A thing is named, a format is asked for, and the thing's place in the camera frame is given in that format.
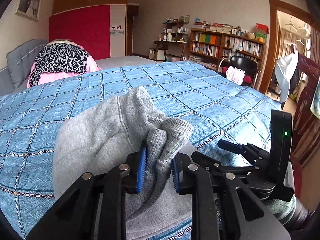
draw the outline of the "wooden floor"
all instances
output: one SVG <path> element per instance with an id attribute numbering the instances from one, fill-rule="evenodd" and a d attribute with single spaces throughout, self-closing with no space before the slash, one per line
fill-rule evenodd
<path id="1" fill-rule="evenodd" d="M 279 101 L 280 100 L 280 97 L 277 98 L 277 95 L 273 92 L 267 92 L 266 93 L 266 96 L 272 98 L 273 100 L 276 100 L 276 101 Z M 292 99 L 290 98 L 287 98 L 285 104 L 284 104 L 284 108 L 282 109 L 282 111 L 284 112 L 288 112 L 292 115 L 292 119 L 294 117 L 294 114 L 297 110 L 297 102 L 296 101 L 293 101 Z"/>

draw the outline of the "bed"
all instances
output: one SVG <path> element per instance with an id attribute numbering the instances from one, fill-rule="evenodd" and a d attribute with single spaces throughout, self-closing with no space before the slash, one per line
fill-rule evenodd
<path id="1" fill-rule="evenodd" d="M 10 93 L 18 93 L 29 88 L 29 74 L 34 69 L 34 60 L 39 52 L 48 44 L 46 40 L 33 39 L 25 42 L 13 51 L 7 53 L 8 66 L 0 70 L 0 96 Z M 113 57 L 94 61 L 88 58 L 87 72 L 100 69 L 110 69 L 121 66 L 144 65 L 154 62 L 138 56 Z M 39 84 L 47 83 L 69 76 L 78 75 L 77 73 L 43 73 Z"/>
<path id="2" fill-rule="evenodd" d="M 0 209 L 25 238 L 53 205 L 52 158 L 64 120 L 142 85 L 159 110 L 194 126 L 194 147 L 224 165 L 248 165 L 218 150 L 219 139 L 270 148 L 270 109 L 280 104 L 192 62 L 122 66 L 56 80 L 0 97 Z M 187 219 L 149 239 L 189 239 Z"/>

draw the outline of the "blue bed sheet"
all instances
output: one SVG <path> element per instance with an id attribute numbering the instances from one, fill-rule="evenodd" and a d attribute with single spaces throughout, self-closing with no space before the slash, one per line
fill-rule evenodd
<path id="1" fill-rule="evenodd" d="M 270 148 L 278 102 L 192 62 L 102 70 L 0 97 L 0 208 L 22 237 L 53 205 L 52 158 L 62 122 L 113 95 L 146 88 L 157 109 L 192 123 L 195 148 L 225 165 L 247 165 L 219 139 Z M 189 239 L 190 221 L 151 239 Z"/>

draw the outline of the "gray headboard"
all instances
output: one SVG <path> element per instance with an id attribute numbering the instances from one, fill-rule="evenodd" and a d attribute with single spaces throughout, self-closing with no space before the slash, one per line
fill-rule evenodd
<path id="1" fill-rule="evenodd" d="M 7 53 L 8 66 L 0 70 L 0 96 L 26 89 L 25 79 L 31 72 L 36 56 L 48 42 L 41 39 L 28 41 Z"/>
<path id="2" fill-rule="evenodd" d="M 36 56 L 47 44 L 46 40 L 34 39 L 7 54 L 8 69 L 14 89 L 17 89 L 30 74 Z"/>

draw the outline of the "wooden desk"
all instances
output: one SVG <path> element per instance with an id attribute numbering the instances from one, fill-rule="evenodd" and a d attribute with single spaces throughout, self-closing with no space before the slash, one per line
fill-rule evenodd
<path id="1" fill-rule="evenodd" d="M 156 52 L 155 52 L 155 59 L 158 55 L 158 50 L 159 49 L 163 49 L 163 53 L 164 53 L 164 58 L 167 61 L 167 54 L 165 52 L 166 49 L 168 49 L 168 45 L 169 44 L 175 44 L 175 45 L 182 45 L 183 46 L 183 50 L 181 53 L 181 57 L 180 60 L 183 61 L 183 56 L 187 50 L 188 47 L 188 43 L 184 43 L 184 42 L 178 42 L 178 41 L 153 41 L 154 44 L 156 44 Z"/>

